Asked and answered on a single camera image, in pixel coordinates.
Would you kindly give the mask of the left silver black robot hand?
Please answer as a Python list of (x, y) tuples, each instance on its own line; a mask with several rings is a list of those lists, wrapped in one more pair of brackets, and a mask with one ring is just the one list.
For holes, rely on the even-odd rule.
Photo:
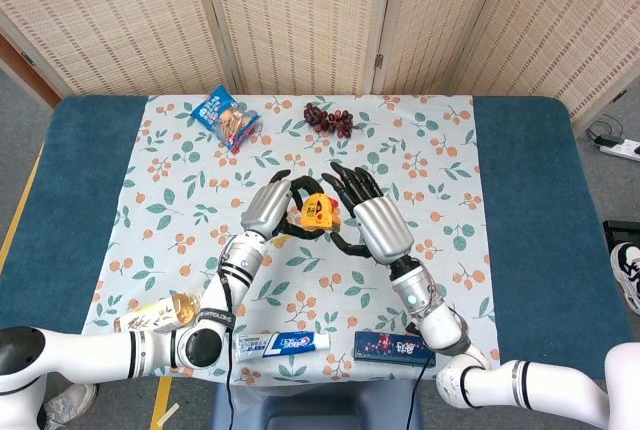
[(321, 185), (312, 177), (303, 175), (289, 179), (289, 169), (276, 172), (269, 182), (261, 187), (241, 219), (241, 226), (246, 232), (260, 234), (266, 240), (286, 234), (303, 240), (314, 240), (321, 237), (324, 230), (305, 230), (288, 220), (288, 208), (291, 200), (296, 207), (302, 209), (302, 198), (299, 190), (309, 195), (323, 194)]

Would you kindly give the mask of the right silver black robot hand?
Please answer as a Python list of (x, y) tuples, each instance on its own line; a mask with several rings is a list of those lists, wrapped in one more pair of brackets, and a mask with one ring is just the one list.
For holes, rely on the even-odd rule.
[(410, 256), (413, 236), (398, 208), (383, 194), (373, 176), (361, 167), (350, 169), (337, 162), (330, 166), (337, 177), (323, 173), (322, 178), (334, 188), (349, 215), (356, 220), (364, 241), (350, 244), (332, 231), (330, 238), (337, 248), (346, 255), (373, 258), (388, 266), (391, 280), (416, 269), (420, 263)]

